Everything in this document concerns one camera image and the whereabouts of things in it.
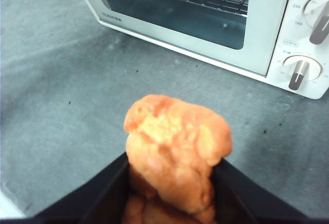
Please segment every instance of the oven glass door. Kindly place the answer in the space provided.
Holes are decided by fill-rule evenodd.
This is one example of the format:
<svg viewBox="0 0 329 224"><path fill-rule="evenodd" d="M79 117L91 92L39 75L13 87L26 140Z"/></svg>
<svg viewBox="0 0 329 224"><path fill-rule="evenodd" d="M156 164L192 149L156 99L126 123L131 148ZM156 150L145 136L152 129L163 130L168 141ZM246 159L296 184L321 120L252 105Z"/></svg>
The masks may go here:
<svg viewBox="0 0 329 224"><path fill-rule="evenodd" d="M286 2L99 0L92 5L106 23L266 75Z"/></svg>

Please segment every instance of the gray countertop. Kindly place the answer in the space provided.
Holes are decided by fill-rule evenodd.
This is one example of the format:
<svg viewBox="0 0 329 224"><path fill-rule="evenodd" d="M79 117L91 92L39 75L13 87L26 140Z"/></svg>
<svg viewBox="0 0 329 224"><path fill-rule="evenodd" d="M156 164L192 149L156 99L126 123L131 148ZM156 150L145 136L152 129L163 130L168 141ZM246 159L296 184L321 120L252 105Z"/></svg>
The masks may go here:
<svg viewBox="0 0 329 224"><path fill-rule="evenodd" d="M1 0L1 189L33 215L124 152L144 95L230 124L227 158L311 217L329 218L329 92L304 98L103 27L83 0Z"/></svg>

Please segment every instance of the control knob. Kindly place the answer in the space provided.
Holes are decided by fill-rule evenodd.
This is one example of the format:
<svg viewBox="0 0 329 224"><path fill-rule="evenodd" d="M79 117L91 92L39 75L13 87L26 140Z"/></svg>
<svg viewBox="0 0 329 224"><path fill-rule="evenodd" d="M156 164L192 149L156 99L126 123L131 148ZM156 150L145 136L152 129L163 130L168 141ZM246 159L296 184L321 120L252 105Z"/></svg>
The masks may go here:
<svg viewBox="0 0 329 224"><path fill-rule="evenodd" d="M283 66L287 74L291 76L289 88L298 90L302 81L314 80L320 76L321 66L310 57L294 55L288 57Z"/></svg>
<svg viewBox="0 0 329 224"><path fill-rule="evenodd" d="M329 34L329 0L309 0L304 7L304 17L313 29L309 41L321 44Z"/></svg>

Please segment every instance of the temperature dial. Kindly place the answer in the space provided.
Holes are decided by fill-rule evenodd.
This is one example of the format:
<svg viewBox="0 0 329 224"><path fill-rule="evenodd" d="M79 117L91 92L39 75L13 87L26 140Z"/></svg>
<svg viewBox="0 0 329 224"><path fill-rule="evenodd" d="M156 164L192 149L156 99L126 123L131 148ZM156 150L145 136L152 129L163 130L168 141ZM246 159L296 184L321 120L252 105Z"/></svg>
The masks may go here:
<svg viewBox="0 0 329 224"><path fill-rule="evenodd" d="M329 0L309 0L304 8L307 24L313 28L309 38L313 44L321 44L329 34Z"/></svg>
<svg viewBox="0 0 329 224"><path fill-rule="evenodd" d="M283 66L286 73L291 76L289 88L292 90L298 90L303 81L314 80L321 73L319 63L303 55L295 55L287 58Z"/></svg>

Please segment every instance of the white toaster oven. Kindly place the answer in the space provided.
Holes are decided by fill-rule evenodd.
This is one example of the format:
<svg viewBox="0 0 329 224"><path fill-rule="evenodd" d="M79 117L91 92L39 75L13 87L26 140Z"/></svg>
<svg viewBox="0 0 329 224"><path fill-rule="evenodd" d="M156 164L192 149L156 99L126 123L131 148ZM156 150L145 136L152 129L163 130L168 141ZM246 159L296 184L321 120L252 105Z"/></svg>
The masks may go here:
<svg viewBox="0 0 329 224"><path fill-rule="evenodd" d="M86 0L105 26L318 99L329 87L329 0Z"/></svg>

